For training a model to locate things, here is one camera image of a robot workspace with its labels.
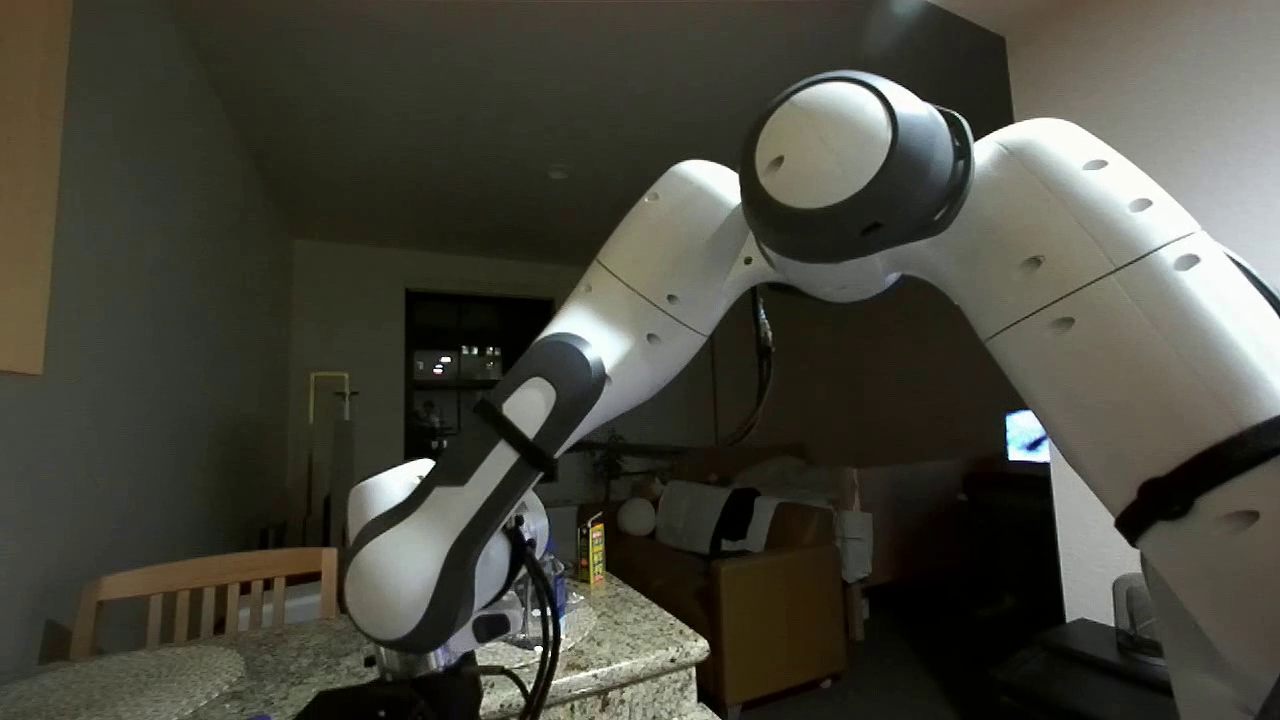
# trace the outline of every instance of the chair back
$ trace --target chair back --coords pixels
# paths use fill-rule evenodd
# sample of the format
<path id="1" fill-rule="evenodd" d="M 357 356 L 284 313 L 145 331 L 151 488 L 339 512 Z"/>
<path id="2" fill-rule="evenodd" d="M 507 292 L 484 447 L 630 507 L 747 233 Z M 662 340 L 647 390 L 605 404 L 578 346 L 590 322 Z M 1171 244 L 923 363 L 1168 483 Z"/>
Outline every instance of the chair back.
<path id="1" fill-rule="evenodd" d="M 320 578 L 320 617 L 337 617 L 337 549 L 263 549 L 194 554 L 99 577 L 80 597 L 73 660 L 97 654 L 105 605 L 149 605 L 149 647 L 284 627 L 287 586 Z"/>

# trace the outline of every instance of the white robotic arm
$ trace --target white robotic arm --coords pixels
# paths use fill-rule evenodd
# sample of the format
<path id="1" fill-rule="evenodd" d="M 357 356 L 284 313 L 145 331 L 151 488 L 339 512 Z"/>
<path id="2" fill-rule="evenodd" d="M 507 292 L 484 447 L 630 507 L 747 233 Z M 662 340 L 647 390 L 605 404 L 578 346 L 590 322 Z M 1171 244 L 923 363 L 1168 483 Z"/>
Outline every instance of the white robotic arm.
<path id="1" fill-rule="evenodd" d="M 678 165 L 442 468 L 351 492 L 346 597 L 406 652 L 476 633 L 519 494 L 663 386 L 751 283 L 962 302 L 1141 545 L 1183 716 L 1257 716 L 1280 673 L 1280 321 L 1197 221 L 1097 137 L 962 117 L 870 73 L 789 87 L 741 175 Z"/>

